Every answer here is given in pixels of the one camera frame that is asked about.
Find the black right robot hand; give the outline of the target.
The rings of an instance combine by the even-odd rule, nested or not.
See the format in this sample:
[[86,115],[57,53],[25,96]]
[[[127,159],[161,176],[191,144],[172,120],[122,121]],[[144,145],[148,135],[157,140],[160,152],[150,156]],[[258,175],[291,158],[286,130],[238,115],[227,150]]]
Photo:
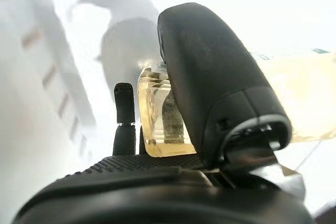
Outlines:
[[171,90],[200,158],[108,157],[32,197],[14,223],[313,223],[274,152],[292,127],[229,26],[197,3],[158,18]]

